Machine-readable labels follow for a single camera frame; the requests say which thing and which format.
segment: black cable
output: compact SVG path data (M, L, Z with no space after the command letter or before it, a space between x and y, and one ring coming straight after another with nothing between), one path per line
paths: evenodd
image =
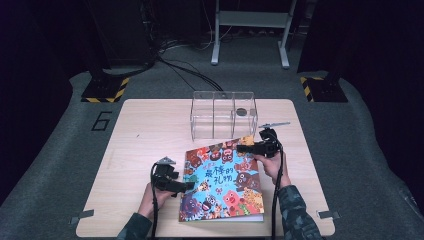
M152 186L152 193L153 193L153 226L152 226L152 235L151 235L151 239L154 240L155 239L155 235L156 235L156 227L158 224L158 212L159 212L159 207L158 207L158 200L156 198L156 191L155 191L155 185L156 182L153 181L153 169L157 166L157 164L153 164L152 169L150 170L150 183Z
M176 69L179 69L179 70L181 70L181 71L184 71L184 72L187 72L187 73L189 73L189 74L192 74L192 75L194 75L194 76L196 76L196 77L199 77L199 78L201 78L203 81L205 81L207 84L209 84L210 86L212 86L216 91L224 91L222 88L221 88L221 86L219 86L219 84L218 83L216 83L215 81L213 81L212 79L210 79L210 78L208 78L208 77L206 77L205 75L203 75L203 74L201 74L200 72L198 72L198 70L196 69L196 71L193 71L193 70L190 70L190 69L187 69L187 68L184 68L184 67L181 67L181 66L178 66L178 65L175 65L175 64L172 64L172 63L169 63L169 62L167 62L167 61L165 61L163 58L161 58L160 56L157 56L157 60L159 61L159 62L162 62L162 63L164 63L164 64L166 64L166 65L168 65L168 66L170 66L170 67L172 67L172 68L176 68Z
M275 239L275 222L276 222L276 217L275 214L277 212L277 198L278 198L278 191L280 190L280 182L281 182L281 177L283 176L283 164L284 164L284 150L283 150L283 145L281 144L280 141L278 141L277 136L274 136L271 133L268 133L269 135L271 135L274 140L277 142L278 146L280 147L280 159L281 159L281 164L280 164L280 168L278 169L278 174L277 174L277 180L275 182L275 189L274 189L274 197L272 199L272 236L271 239Z

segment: wooden table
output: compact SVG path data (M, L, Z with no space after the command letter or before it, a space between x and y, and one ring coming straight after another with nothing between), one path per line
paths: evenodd
M258 125L289 121L274 129L284 146L288 171L316 221L321 234L335 231L331 218L320 219L316 212L327 211L314 163L306 144L293 103L284 99L256 99ZM177 162L181 181L185 152L222 142L220 139L192 141L191 99L130 99L122 107L84 211L94 215L79 221L79 237L115 237L137 211L152 165L168 156ZM255 141L260 141L256 131ZM264 222L178 222L180 195L169 199L159 211L157 237L259 237L271 236L271 206L274 185L259 164L264 195ZM283 235L277 212L277 235Z

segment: human hand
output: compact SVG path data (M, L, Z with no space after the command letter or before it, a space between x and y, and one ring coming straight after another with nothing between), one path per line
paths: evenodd
M161 191L155 189L155 195L158 202L158 208L161 208L165 204L166 199L171 197L174 192L170 191ZM144 189L143 199L141 200L140 207L138 209L138 214L143 215L146 218L150 218L153 214L153 193L152 193L152 184L149 182Z
M262 164L264 165L265 174L272 178L272 183L274 183L275 185L277 181L278 170L280 169L280 166L281 166L280 152L277 152L277 154L275 154L274 157L272 158L267 158L262 155L256 155L256 154L253 155L253 157L256 160L262 162ZM283 176L281 177L280 187L285 187L288 185L291 185L291 181L287 171L286 153L283 152Z

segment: cartoon illustration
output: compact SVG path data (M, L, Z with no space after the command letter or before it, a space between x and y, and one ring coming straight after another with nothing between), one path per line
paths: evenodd
M209 147L209 149L211 150L210 160L217 161L221 158L221 146L222 144L215 144Z
M180 219L195 219L201 212L201 204L193 198L193 194L184 194L181 198Z
M192 150L186 153L186 158L190 162L193 169L197 169L202 165L202 160L197 156L197 150Z
M233 162L233 149L225 149L222 153L222 162Z
M241 209L239 207L240 197L237 192L229 190L223 197L225 205L228 207L230 216L241 215Z
M258 173L251 175L247 172L240 172L234 182L237 185L238 192L244 191L244 187L261 192Z
M231 140L231 141L226 141L226 142L223 143L222 149L232 149L232 150L235 150L235 149L237 149L237 143L238 142L239 141L237 139Z
M221 218L222 205L216 204L215 209L213 210L212 218Z
M234 164L234 169L237 172L249 172L252 170L258 171L258 165L252 164L252 161L254 161L253 159L253 157L250 157L250 154L245 155L243 157L243 162Z
M182 179L196 185L181 195L179 221L263 213L258 163L250 153L241 157L235 153L240 141L234 139L186 152Z
M208 147L202 147L197 150L197 156L202 160L206 161L209 159L209 148Z
M262 193L256 193L252 189L245 187L242 197L247 205L252 205L257 211L264 212Z

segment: black curtain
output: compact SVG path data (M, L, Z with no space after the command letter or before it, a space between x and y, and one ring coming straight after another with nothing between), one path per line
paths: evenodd
M93 46L99 65L105 66L106 58L83 1L6 0L0 9L2 203L66 110L69 79L87 71L79 41ZM78 28L83 34L75 35Z
M341 77L361 93L390 169L405 181L423 212L422 12L421 1L320 0L298 72L331 72L335 59L344 62ZM355 24L359 30L352 34Z

